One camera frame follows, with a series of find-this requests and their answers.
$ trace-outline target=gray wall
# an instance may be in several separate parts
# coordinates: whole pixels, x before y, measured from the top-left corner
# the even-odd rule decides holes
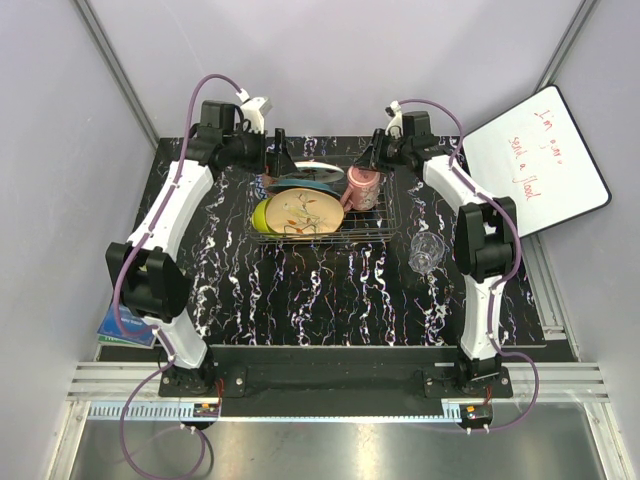
[[[544,234],[585,360],[603,371],[640,472],[640,3],[600,2],[558,85],[613,193],[603,210]]]
[[[270,96],[269,127],[370,134],[394,99],[474,128],[528,95],[579,0],[91,0],[161,136],[205,73]],[[225,85],[209,98],[234,100]],[[455,126],[434,113],[438,133]]]
[[[41,479],[152,152],[68,0],[0,8],[0,477]]]

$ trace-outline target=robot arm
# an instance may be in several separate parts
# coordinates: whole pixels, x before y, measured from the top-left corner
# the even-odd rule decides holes
[[[272,172],[278,176],[296,170],[287,152],[284,130],[276,129],[275,148],[272,152],[266,151],[264,117],[271,109],[269,99],[248,98],[248,95],[241,99],[245,101],[239,109],[229,103],[203,103],[194,136],[185,139],[189,143],[180,178],[174,183],[179,168],[179,162],[174,161],[143,222],[125,244],[112,243],[106,254],[115,285],[133,245],[153,230],[127,271],[122,303],[147,325],[162,328],[164,337],[176,352],[175,366],[195,371],[203,386],[210,383],[210,379],[204,379],[204,374],[198,370],[208,349],[193,328],[186,310],[191,280],[175,263],[187,225],[216,177],[226,167],[238,165],[249,172]],[[240,110],[241,122],[235,128],[237,110]],[[173,193],[167,201],[169,189],[173,189]],[[164,202],[162,215],[155,225],[151,225]]]
[[[456,376],[461,387],[484,386],[501,370],[501,357],[491,343],[489,331],[498,332],[504,283],[492,285],[514,265],[514,238],[506,221],[483,198],[494,196],[480,187],[431,134],[427,112],[402,113],[393,102],[385,130],[377,129],[356,166],[390,170],[407,166],[435,189],[457,212],[454,257],[466,285],[464,333],[459,343]],[[495,198],[515,223],[512,199]],[[494,308],[488,319],[489,300]]]

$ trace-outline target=whiteboard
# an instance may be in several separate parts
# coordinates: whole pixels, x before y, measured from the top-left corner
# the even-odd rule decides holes
[[[471,177],[511,197],[521,237],[611,200],[560,90],[547,87],[464,139]]]

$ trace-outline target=yellow plate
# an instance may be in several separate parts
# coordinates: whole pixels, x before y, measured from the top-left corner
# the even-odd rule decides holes
[[[267,205],[267,225],[277,233],[313,235],[340,228],[344,210],[326,193],[308,188],[292,188],[279,193]]]
[[[270,202],[271,202],[271,198],[262,200],[256,206],[256,209],[253,211],[253,215],[251,216],[251,225],[253,225],[253,228],[255,228],[257,231],[262,233],[273,232],[273,230],[269,228],[269,225],[267,225],[267,219],[266,219],[267,206],[269,205]]]

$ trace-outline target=white plate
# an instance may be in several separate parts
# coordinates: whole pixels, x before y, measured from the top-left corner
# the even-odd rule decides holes
[[[299,172],[286,175],[285,178],[295,178],[298,180],[313,180],[320,183],[337,182],[344,177],[344,170],[335,165],[322,162],[296,162]]]

